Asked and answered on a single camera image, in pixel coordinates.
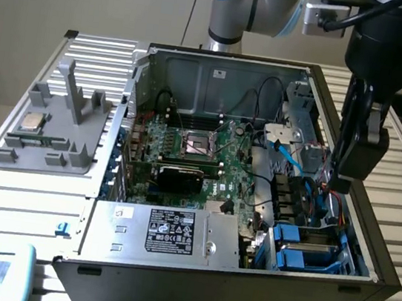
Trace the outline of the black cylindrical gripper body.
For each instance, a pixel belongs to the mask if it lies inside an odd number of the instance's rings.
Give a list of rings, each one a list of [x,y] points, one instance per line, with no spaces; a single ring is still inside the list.
[[[344,59],[374,102],[390,102],[402,89],[402,6],[356,24]]]

